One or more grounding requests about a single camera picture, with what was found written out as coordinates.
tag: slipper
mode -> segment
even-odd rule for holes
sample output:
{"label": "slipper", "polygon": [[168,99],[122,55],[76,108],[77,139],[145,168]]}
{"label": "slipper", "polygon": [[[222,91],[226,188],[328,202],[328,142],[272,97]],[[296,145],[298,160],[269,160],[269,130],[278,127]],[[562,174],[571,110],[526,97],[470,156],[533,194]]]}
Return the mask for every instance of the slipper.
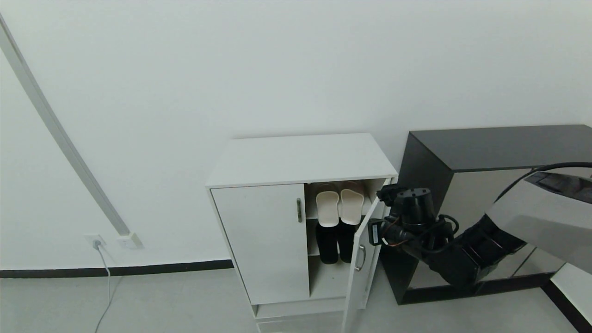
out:
{"label": "slipper", "polygon": [[341,212],[343,223],[358,225],[362,219],[362,206],[364,205],[364,190],[357,181],[346,181],[341,190]]}
{"label": "slipper", "polygon": [[318,223],[325,228],[339,224],[339,194],[337,187],[331,183],[325,183],[317,189]]}

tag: metal handle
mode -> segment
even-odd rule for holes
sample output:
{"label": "metal handle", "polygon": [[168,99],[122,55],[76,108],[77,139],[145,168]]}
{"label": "metal handle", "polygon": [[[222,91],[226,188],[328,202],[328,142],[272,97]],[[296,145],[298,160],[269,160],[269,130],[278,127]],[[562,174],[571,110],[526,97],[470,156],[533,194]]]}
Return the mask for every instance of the metal handle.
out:
{"label": "metal handle", "polygon": [[302,223],[302,201],[300,198],[296,199],[296,210],[298,211],[298,222]]}
{"label": "metal handle", "polygon": [[360,245],[360,250],[362,251],[362,264],[360,265],[360,267],[353,267],[358,272],[362,270],[362,267],[364,267],[364,263],[366,262],[366,248],[363,245]]}

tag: black baseboard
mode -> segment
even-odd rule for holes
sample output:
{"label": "black baseboard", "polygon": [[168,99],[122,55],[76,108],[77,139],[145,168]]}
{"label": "black baseboard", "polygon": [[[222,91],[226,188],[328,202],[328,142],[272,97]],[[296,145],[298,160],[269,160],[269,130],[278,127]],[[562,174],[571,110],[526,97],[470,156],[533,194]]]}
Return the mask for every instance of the black baseboard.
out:
{"label": "black baseboard", "polygon": [[580,333],[592,332],[592,325],[582,316],[580,311],[565,297],[555,283],[549,281],[541,289],[553,301],[555,306],[563,313],[563,315],[570,321],[571,325]]}
{"label": "black baseboard", "polygon": [[[188,262],[150,266],[109,267],[112,276],[178,273],[233,268],[232,260]],[[73,268],[66,270],[2,270],[0,278],[54,278],[107,276],[104,268]]]}

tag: power cord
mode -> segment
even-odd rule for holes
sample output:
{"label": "power cord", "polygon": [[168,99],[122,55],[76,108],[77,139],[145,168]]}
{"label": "power cord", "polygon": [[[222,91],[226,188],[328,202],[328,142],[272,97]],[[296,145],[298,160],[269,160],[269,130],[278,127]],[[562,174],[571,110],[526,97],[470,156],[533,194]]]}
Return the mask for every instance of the power cord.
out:
{"label": "power cord", "polygon": [[105,266],[105,269],[107,270],[107,299],[109,300],[109,302],[107,303],[107,308],[105,308],[105,312],[103,312],[101,319],[99,319],[99,322],[96,323],[95,333],[97,333],[99,331],[99,326],[101,324],[101,321],[105,317],[107,310],[111,306],[111,301],[113,300],[113,296],[111,295],[111,271],[107,267],[107,263],[105,263],[105,258],[103,258],[103,253],[101,252],[101,249],[99,246],[101,246],[100,241],[94,241],[92,243],[92,247],[99,252],[99,255],[101,256],[101,261],[103,262],[103,266]]}

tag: shoe cabinet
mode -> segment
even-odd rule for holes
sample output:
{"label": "shoe cabinet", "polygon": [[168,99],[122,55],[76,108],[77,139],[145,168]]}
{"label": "shoe cabinet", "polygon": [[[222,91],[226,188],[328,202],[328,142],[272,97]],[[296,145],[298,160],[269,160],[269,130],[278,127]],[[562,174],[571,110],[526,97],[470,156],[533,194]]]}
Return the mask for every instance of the shoe cabinet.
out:
{"label": "shoe cabinet", "polygon": [[[367,133],[229,141],[206,188],[260,332],[351,329],[380,251],[366,225],[388,214],[375,192],[397,177]],[[323,264],[314,189],[351,180],[365,192],[352,261]]]}

